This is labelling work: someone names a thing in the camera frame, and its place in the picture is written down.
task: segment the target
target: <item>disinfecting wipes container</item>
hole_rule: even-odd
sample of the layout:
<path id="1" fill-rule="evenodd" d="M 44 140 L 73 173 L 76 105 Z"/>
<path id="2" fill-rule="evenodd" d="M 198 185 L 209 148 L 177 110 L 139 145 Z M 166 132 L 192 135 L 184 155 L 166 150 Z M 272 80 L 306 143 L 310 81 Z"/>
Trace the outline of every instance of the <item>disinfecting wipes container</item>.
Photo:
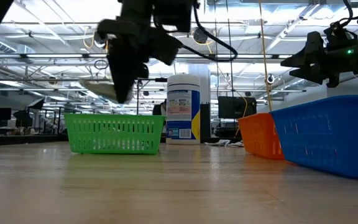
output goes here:
<path id="1" fill-rule="evenodd" d="M 200 143 L 200 80 L 194 75 L 168 78 L 167 144 Z"/>

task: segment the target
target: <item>basket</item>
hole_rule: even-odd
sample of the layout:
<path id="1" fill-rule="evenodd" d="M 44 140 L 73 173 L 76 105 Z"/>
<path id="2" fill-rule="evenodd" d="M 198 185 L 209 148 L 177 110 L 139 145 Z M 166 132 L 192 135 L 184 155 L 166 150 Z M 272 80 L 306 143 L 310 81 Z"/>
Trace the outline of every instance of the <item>basket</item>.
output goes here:
<path id="1" fill-rule="evenodd" d="M 259 113 L 239 119 L 247 152 L 267 159 L 284 159 L 272 115 Z"/>
<path id="2" fill-rule="evenodd" d="M 272 112 L 285 159 L 358 178 L 358 96 L 335 96 Z"/>
<path id="3" fill-rule="evenodd" d="M 164 116 L 65 114 L 76 153 L 156 154 Z"/>

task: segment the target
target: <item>wooden table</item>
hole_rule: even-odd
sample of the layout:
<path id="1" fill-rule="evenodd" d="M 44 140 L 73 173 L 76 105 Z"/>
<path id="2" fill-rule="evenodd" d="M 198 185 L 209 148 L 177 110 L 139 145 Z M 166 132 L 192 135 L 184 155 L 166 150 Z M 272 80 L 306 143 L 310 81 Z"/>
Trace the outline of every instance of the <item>wooden table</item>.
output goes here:
<path id="1" fill-rule="evenodd" d="M 161 145 L 144 156 L 0 146 L 0 223 L 358 224 L 358 180 L 243 148 Z"/>

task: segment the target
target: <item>product label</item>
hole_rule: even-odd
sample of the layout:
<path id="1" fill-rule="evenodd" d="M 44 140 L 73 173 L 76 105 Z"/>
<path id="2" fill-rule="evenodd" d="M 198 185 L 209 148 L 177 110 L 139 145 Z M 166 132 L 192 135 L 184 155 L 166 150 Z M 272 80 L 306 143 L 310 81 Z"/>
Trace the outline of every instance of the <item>product label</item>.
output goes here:
<path id="1" fill-rule="evenodd" d="M 168 138 L 200 138 L 200 93 L 198 91 L 169 91 L 167 108 Z"/>

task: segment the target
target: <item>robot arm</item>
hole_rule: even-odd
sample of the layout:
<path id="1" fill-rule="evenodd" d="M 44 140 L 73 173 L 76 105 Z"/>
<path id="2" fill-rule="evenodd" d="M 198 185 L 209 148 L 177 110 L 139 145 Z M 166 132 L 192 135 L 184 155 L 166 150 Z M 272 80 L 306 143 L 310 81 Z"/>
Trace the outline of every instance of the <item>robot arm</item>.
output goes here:
<path id="1" fill-rule="evenodd" d="M 102 39 L 109 40 L 107 58 L 119 103 L 127 100 L 136 79 L 149 77 L 145 63 L 150 57 L 171 65 L 178 50 L 186 48 L 210 60 L 227 61 L 203 55 L 183 45 L 168 34 L 172 31 L 162 27 L 162 25 L 175 26 L 177 29 L 174 32 L 189 33 L 192 8 L 200 30 L 233 52 L 234 56 L 229 61 L 237 57 L 236 50 L 202 27 L 198 21 L 197 0 L 119 0 L 119 2 L 122 3 L 121 15 L 116 20 L 101 21 L 97 30 Z M 152 17 L 155 27 L 150 26 Z"/>
<path id="2" fill-rule="evenodd" d="M 290 75 L 320 85 L 328 78 L 327 86 L 334 88 L 339 84 L 340 73 L 358 74 L 358 36 L 344 28 L 351 20 L 357 19 L 358 23 L 358 16 L 353 17 L 348 1 L 344 2 L 350 16 L 332 23 L 324 31 L 328 40 L 326 48 L 320 33 L 311 32 L 304 49 L 281 62 L 281 66 L 299 68 L 290 71 Z"/>

